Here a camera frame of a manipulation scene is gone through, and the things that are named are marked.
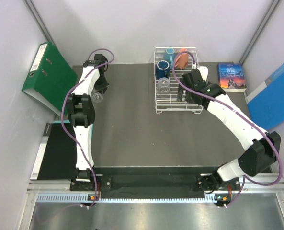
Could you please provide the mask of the clear faceted plastic cup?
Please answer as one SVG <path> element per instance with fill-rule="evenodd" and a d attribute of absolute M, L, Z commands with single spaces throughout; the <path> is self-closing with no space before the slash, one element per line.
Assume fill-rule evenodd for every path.
<path fill-rule="evenodd" d="M 103 95 L 99 92 L 96 92 L 92 95 L 91 99 L 94 103 L 98 104 L 103 101 Z"/>

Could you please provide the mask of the clear heavy-base glass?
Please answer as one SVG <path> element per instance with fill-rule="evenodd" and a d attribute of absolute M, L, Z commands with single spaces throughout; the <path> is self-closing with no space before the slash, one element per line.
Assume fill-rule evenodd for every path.
<path fill-rule="evenodd" d="M 168 78 L 160 78 L 157 83 L 157 93 L 159 98 L 169 97 L 170 95 L 170 80 Z"/>

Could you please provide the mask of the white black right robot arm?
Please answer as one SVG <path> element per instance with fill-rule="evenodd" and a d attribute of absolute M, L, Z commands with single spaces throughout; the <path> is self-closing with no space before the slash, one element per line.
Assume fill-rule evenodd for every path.
<path fill-rule="evenodd" d="M 249 181 L 274 164 L 279 165 L 277 179 L 268 185 L 278 183 L 283 175 L 279 155 L 281 137 L 277 132 L 269 133 L 252 122 L 216 83 L 206 82 L 198 69 L 175 78 L 179 86 L 192 93 L 193 100 L 218 118 L 241 143 L 244 153 L 237 159 L 221 165 L 212 173 L 212 184 L 222 190 L 230 180 L 244 177 Z"/>

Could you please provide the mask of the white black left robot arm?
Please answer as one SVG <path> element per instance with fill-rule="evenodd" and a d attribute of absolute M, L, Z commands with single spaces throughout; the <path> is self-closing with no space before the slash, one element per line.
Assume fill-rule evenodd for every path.
<path fill-rule="evenodd" d="M 95 69 L 95 67 L 107 64 L 107 62 L 108 59 L 103 54 L 95 54 L 94 60 L 86 60 L 83 64 L 79 85 L 67 98 L 66 110 L 73 126 L 77 148 L 77 162 L 70 186 L 72 191 L 96 191 L 98 189 L 97 178 L 92 173 L 94 161 L 91 153 L 91 136 L 95 121 L 93 103 L 103 100 L 103 94 L 109 83 L 104 76 L 108 68 L 101 66 Z"/>

